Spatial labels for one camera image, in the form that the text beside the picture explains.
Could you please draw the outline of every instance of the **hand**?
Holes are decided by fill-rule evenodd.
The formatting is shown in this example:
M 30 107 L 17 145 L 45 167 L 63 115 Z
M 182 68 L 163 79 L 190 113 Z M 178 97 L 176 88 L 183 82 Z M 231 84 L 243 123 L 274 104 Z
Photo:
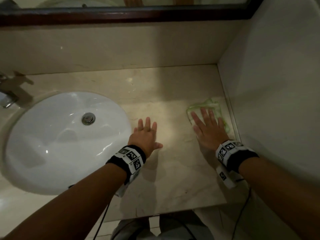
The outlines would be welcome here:
M 142 7 L 142 0 L 123 0 L 126 7 Z
M 211 109 L 209 109 L 209 115 L 205 108 L 201 108 L 200 110 L 205 124 L 199 119 L 195 112 L 191 112 L 191 116 L 196 123 L 196 125 L 193 126 L 193 130 L 202 146 L 216 151 L 221 143 L 229 140 L 224 130 L 223 120 L 219 118 L 217 124 Z
M 144 127 L 143 120 L 139 119 L 138 127 L 134 128 L 133 134 L 128 141 L 128 146 L 135 145 L 140 147 L 146 154 L 146 158 L 149 158 L 154 150 L 163 148 L 161 143 L 156 142 L 157 122 L 153 122 L 152 128 L 150 126 L 150 117 L 146 118 L 146 125 Z

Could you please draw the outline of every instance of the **forearm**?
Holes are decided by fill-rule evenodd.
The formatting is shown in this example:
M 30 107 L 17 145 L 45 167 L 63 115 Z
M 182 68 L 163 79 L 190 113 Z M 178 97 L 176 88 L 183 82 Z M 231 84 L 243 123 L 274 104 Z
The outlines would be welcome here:
M 264 158 L 249 158 L 239 173 L 259 197 L 303 239 L 317 239 L 319 189 L 307 185 Z
M 126 177 L 118 166 L 104 165 L 40 208 L 4 239 L 85 239 Z

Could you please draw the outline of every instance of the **white wall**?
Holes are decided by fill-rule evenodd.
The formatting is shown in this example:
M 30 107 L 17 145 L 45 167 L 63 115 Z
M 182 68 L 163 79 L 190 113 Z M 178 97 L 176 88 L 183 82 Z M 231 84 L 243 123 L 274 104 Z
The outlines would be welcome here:
M 0 71 L 30 75 L 217 63 L 244 20 L 0 29 Z
M 242 142 L 315 184 L 320 183 L 319 13 L 314 0 L 264 0 L 218 63 Z M 296 238 L 259 199 L 243 221 L 264 229 L 266 239 Z

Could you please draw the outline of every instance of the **wristband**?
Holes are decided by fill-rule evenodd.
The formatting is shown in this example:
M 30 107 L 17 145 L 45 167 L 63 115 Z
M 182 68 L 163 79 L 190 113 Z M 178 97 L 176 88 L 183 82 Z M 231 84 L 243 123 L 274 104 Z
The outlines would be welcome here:
M 116 196 L 122 197 L 124 195 L 129 184 L 139 175 L 140 169 L 145 162 L 146 154 L 136 145 L 126 145 L 106 162 L 106 164 L 117 165 L 127 173 L 127 178 L 116 192 Z
M 216 157 L 228 170 L 239 173 L 239 166 L 243 161 L 250 157 L 259 156 L 254 150 L 244 146 L 241 142 L 228 140 L 219 145 L 216 150 Z

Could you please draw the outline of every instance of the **marble countertop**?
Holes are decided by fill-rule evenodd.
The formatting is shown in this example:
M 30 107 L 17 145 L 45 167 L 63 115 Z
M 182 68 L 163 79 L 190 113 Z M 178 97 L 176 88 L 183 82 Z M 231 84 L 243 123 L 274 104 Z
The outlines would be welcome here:
M 208 164 L 186 115 L 189 105 L 214 97 L 234 138 L 216 65 L 43 74 L 15 80 L 20 86 L 14 82 L 9 86 L 20 102 L 0 109 L 1 155 L 18 117 L 33 104 L 62 92 L 93 92 L 114 100 L 126 111 L 132 128 L 139 118 L 157 121 L 157 141 L 163 149 L 152 154 L 122 199 L 113 198 L 105 221 L 245 201 L 245 189 L 228 190 L 214 164 Z M 54 197 L 25 192 L 1 176 L 0 236 Z

